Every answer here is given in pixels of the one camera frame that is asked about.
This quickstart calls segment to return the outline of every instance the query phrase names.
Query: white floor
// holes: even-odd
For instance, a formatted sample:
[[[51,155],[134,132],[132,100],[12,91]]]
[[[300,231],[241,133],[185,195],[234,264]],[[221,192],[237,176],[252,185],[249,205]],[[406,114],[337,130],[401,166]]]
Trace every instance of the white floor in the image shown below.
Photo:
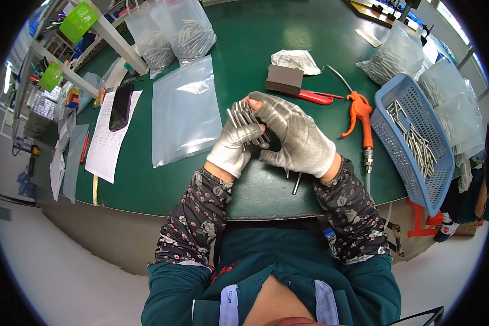
[[[485,222],[472,238],[455,235],[410,261],[393,265],[402,295],[402,318],[438,306],[445,307],[444,316],[449,314],[471,279],[488,231],[489,222]]]

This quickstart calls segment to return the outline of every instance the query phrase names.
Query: green workbench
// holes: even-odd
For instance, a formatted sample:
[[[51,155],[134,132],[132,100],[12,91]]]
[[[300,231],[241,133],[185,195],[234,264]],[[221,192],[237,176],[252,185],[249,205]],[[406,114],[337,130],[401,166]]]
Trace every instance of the green workbench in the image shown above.
[[[265,91],[267,68],[270,56],[281,49],[307,49],[319,67],[330,64],[349,82],[351,87],[364,95],[374,107],[373,99],[379,86],[355,66],[356,62],[368,59],[374,52],[368,42],[354,29],[371,31],[385,41],[389,29],[361,19],[337,0],[262,0],[229,2],[205,8],[212,23],[217,42],[210,50],[212,55],[217,101],[222,121],[226,121],[226,108],[232,102],[245,97],[250,91]],[[133,44],[130,35],[124,35]],[[111,47],[102,50],[80,70],[103,75],[118,55]],[[161,76],[178,67],[177,61]],[[115,183],[103,179],[98,183],[98,204],[110,208],[167,215],[177,204],[194,170],[200,168],[209,152],[179,160],[178,162],[152,168],[151,123],[152,86],[154,80],[144,75],[134,83],[134,90],[143,90],[129,130],[118,158]],[[343,82],[327,68],[320,75],[306,76],[304,89],[347,95]],[[337,152],[351,159],[361,180],[365,180],[362,156],[362,128],[360,122],[353,133],[339,139],[349,127],[351,101],[335,99],[331,105],[322,106],[301,99],[289,99],[312,116],[322,132],[336,143]],[[90,104],[77,117],[77,124],[90,124],[94,131],[98,109]],[[56,129],[48,130],[43,142],[47,148],[56,143]],[[389,155],[378,137],[373,133],[374,168],[371,194],[380,204],[407,196],[404,185]],[[299,191],[294,196],[291,190],[297,173],[286,179],[285,171],[257,160],[255,153],[235,181],[231,217],[298,217],[321,214],[322,209],[314,199],[313,176],[303,175]],[[50,152],[45,150],[36,160],[34,180],[39,186],[50,189]],[[76,187],[76,199],[92,203],[93,175],[80,166]]]

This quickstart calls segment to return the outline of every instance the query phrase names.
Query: blue plastic basket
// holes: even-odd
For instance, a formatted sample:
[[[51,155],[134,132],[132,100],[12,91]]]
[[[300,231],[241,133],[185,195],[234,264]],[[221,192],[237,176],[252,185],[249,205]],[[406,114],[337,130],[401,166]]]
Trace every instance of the blue plastic basket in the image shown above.
[[[413,123],[419,134],[429,141],[429,148],[437,159],[433,176],[425,181],[402,132],[386,112],[394,100],[400,103],[408,116],[406,118],[399,112],[400,122],[408,130],[409,124]],[[378,90],[375,106],[371,127],[393,160],[409,199],[426,207],[430,216],[435,216],[447,194],[455,169],[455,159],[437,115],[422,89],[410,76],[404,74],[396,75]]]

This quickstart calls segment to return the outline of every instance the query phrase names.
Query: teal jacket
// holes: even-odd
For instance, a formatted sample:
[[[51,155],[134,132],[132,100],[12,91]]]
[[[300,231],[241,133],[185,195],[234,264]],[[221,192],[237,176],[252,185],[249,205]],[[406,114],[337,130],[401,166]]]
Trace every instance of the teal jacket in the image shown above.
[[[386,325],[398,320],[401,299],[386,251],[387,235],[379,231],[382,219],[351,162],[343,160],[341,172],[330,183],[316,180],[314,190],[325,210],[332,212],[328,219],[337,235],[337,258],[308,231],[245,228],[224,237],[220,263],[213,270],[208,266],[209,244],[226,226],[231,184],[203,169],[196,171],[161,230],[156,263],[148,265],[150,295],[142,324],[219,325],[221,291],[236,284],[241,325],[269,275],[291,289],[314,318],[314,281],[320,280],[333,291],[340,324]]]

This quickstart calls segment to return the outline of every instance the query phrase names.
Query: gloved hand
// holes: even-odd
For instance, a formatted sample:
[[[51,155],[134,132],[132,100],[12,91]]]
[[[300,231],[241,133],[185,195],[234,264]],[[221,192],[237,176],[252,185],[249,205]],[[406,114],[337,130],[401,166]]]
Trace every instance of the gloved hand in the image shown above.
[[[232,123],[227,120],[219,140],[215,143],[206,160],[239,178],[252,156],[250,148],[243,152],[242,144],[258,138],[265,129],[264,125],[258,124],[234,128]]]
[[[261,92],[251,92],[245,100],[281,142],[279,152],[262,150],[261,162],[313,174],[317,178],[330,169],[335,157],[335,144],[300,107]]]

